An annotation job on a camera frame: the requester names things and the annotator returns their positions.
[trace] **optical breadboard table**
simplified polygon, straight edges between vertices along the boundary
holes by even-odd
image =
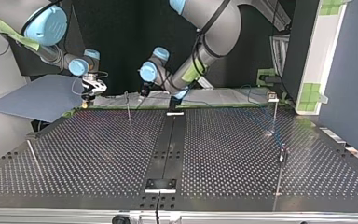
[[[263,108],[184,112],[60,119],[2,156],[0,209],[358,213],[358,159],[291,110],[275,129]],[[156,179],[174,180],[175,192],[145,193]]]

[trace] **dark background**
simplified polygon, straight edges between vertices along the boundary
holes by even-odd
[[[64,1],[68,15],[70,3]],[[101,52],[101,70],[110,74],[104,80],[108,85],[105,95],[138,91],[142,83],[138,69],[157,46],[171,53],[168,67],[173,72],[190,55],[196,28],[170,7],[169,0],[74,0],[73,3],[76,15],[66,41],[68,51],[79,54],[87,48]],[[296,0],[280,0],[280,3],[292,19]],[[208,73],[208,80],[215,87],[255,85],[257,70],[273,67],[269,43],[271,23],[253,7],[240,6],[240,11],[242,32],[237,46]],[[19,62],[23,57],[18,58],[25,76],[59,72],[38,62],[37,57],[32,63],[28,59]]]

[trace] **yellow sticker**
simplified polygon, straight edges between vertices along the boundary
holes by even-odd
[[[202,72],[202,66],[199,60],[196,60],[196,65],[199,68],[199,71]],[[182,80],[187,82],[187,83],[191,83],[196,79],[200,78],[200,74],[199,72],[196,70],[196,66],[194,66],[194,64],[191,64],[191,66],[187,69],[187,71],[185,72],[185,74],[182,76]]]
[[[40,47],[39,43],[37,43],[33,39],[20,35],[13,28],[11,28],[9,25],[7,25],[4,21],[1,20],[0,20],[0,33],[9,35],[12,39],[17,40],[23,45],[30,47],[36,51],[39,50]]]

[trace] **green tape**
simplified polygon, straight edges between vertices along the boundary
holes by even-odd
[[[200,72],[202,72],[202,65],[200,63],[200,61],[197,59],[196,60],[196,65],[197,68],[199,69]],[[191,65],[190,68],[188,68],[188,70],[185,72],[185,74],[182,76],[182,80],[188,83],[193,82],[196,79],[200,78],[200,74],[196,69],[196,66],[194,66],[194,64]]]
[[[39,50],[39,43],[34,41],[33,39],[24,37],[17,33],[13,28],[7,25],[4,21],[0,20],[0,33],[9,35],[12,39],[17,40],[25,46],[28,46],[36,51]]]
[[[320,88],[321,84],[319,83],[304,83],[297,110],[314,112],[321,97]]]
[[[319,12],[321,16],[338,15],[340,7],[343,5],[342,0],[324,0]]]
[[[270,68],[270,69],[259,69],[257,71],[257,81],[256,84],[257,86],[274,86],[274,84],[266,84],[265,81],[260,80],[261,76],[268,76],[268,77],[275,77],[275,69]]]

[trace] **blue joint cap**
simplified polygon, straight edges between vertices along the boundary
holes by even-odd
[[[83,59],[73,59],[69,63],[69,71],[78,77],[86,75],[89,71],[89,64]]]
[[[174,95],[173,97],[175,97],[178,100],[182,100],[183,98],[185,98],[187,94],[188,94],[188,87],[185,90],[176,93],[176,95]]]
[[[168,61],[168,59],[170,58],[170,53],[165,48],[162,47],[155,48],[153,54],[164,61]]]
[[[67,22],[66,14],[62,8],[52,6],[29,24],[25,29],[24,35],[40,45],[53,46],[60,42],[65,35],[68,27]]]
[[[88,56],[88,57],[91,57],[93,59],[96,59],[96,60],[100,60],[101,59],[101,54],[100,52],[98,52],[97,50],[94,50],[94,49],[86,49],[84,51],[84,55],[85,56]]]
[[[145,82],[154,82],[157,78],[157,73],[158,73],[157,67],[151,62],[144,63],[140,71],[141,78]]]
[[[175,11],[182,15],[183,10],[185,9],[186,0],[170,0],[170,5]]]

